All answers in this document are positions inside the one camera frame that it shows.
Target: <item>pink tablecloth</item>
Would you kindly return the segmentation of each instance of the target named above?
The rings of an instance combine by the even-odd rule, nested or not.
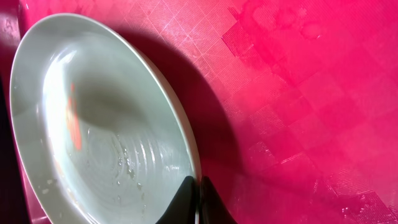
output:
[[[398,223],[398,1],[22,0],[22,34],[58,12],[159,67],[239,223]]]

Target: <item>white bowl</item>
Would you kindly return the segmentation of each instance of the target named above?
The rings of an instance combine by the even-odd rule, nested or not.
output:
[[[155,223],[182,180],[201,177],[170,85],[99,22],[56,14],[36,23],[10,85],[19,154],[53,223]]]

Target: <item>checkered pattern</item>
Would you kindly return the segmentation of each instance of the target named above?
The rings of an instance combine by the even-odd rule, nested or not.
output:
[[[398,223],[398,1],[22,0],[22,7],[27,28],[75,12],[143,32],[195,66],[230,130],[208,138],[215,124],[207,120],[222,116],[191,105],[209,95],[176,92],[203,173],[239,223]],[[234,137],[223,139],[225,131]]]

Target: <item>pink surface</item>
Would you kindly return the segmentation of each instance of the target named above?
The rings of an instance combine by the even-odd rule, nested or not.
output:
[[[22,33],[58,12],[153,60],[239,223],[398,223],[397,1],[22,0]]]

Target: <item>red tablecloth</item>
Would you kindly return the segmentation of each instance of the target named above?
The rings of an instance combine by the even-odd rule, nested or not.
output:
[[[22,0],[20,10],[22,34],[74,12],[144,52],[239,223],[398,223],[398,1]]]

